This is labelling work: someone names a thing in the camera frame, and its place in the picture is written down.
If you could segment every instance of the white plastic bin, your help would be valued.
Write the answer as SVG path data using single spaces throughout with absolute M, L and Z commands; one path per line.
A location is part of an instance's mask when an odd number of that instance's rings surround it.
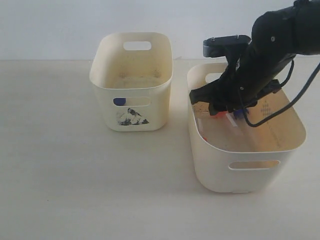
M 187 75 L 189 92 L 205 85 L 208 74 L 223 73 L 226 66 L 206 63 L 193 67 Z M 248 109 L 248 118 L 257 123 L 287 103 L 282 90 L 272 93 Z M 188 99 L 188 124 L 196 176 L 207 189 L 220 193 L 267 187 L 306 139 L 305 127 L 293 108 L 259 127 L 250 127 L 233 114 L 210 116 L 207 103 L 192 106 Z
M 90 81 L 106 125 L 120 132 L 154 131 L 169 116 L 173 56 L 155 32 L 113 33 L 100 43 Z

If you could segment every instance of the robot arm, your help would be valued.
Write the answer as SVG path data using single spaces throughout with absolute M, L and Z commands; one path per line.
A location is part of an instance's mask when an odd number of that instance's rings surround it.
M 259 99 L 279 91 L 291 76 L 296 55 L 320 54 L 320 0 L 296 0 L 291 7 L 266 12 L 255 21 L 251 38 L 236 35 L 203 42 L 204 57 L 225 56 L 228 66 L 219 79 L 190 92 L 191 104 L 209 103 L 211 115 L 231 113 L 254 107 Z M 274 77 L 289 63 L 288 77 L 279 83 Z M 259 126 L 245 119 L 252 127 Z

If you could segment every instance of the black cable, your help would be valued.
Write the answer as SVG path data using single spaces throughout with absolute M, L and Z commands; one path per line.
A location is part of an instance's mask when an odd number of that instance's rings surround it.
M 243 111 L 243 115 L 244 115 L 244 119 L 246 121 L 246 123 L 253 128 L 259 127 L 262 124 L 264 124 L 265 122 L 269 121 L 270 119 L 273 119 L 274 117 L 282 114 L 283 112 L 285 112 L 286 110 L 288 110 L 289 108 L 291 108 L 296 102 L 299 101 L 299 99 L 303 96 L 303 94 L 305 94 L 305 92 L 307 91 L 307 89 L 309 88 L 309 86 L 311 85 L 312 81 L 315 79 L 315 77 L 317 76 L 317 74 L 320 71 L 320 63 L 318 64 L 318 66 L 314 69 L 313 73 L 310 75 L 308 81 L 306 81 L 305 85 L 303 86 L 303 88 L 301 89 L 301 91 L 298 93 L 298 95 L 290 102 L 288 103 L 285 107 L 283 107 L 282 109 L 276 111 L 275 113 L 271 114 L 270 116 L 267 116 L 266 118 L 264 118 L 263 120 L 259 121 L 258 123 L 251 123 L 248 119 L 247 113 L 245 111 L 245 106 L 242 102 L 242 98 L 241 98 L 241 90 L 238 90 L 238 94 L 240 97 L 240 102 L 241 102 L 241 108 Z
M 287 82 L 290 80 L 291 75 L 292 75 L 292 72 L 294 71 L 294 67 L 295 67 L 295 61 L 292 60 L 292 61 L 291 61 L 291 66 L 290 66 L 289 73 L 288 73 L 288 75 L 286 76 L 286 79 L 280 84 L 281 88 L 283 88 L 284 85 L 286 85 Z

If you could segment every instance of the table surface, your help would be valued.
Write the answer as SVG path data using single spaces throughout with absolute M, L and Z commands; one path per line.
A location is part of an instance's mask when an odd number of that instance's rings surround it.
M 214 193 L 195 176 L 186 83 L 212 61 L 174 61 L 169 121 L 154 132 L 107 128 L 91 61 L 0 61 L 0 239 L 319 239 L 320 77 L 295 105 L 307 140 L 276 182 Z M 318 62 L 296 59 L 290 99 Z

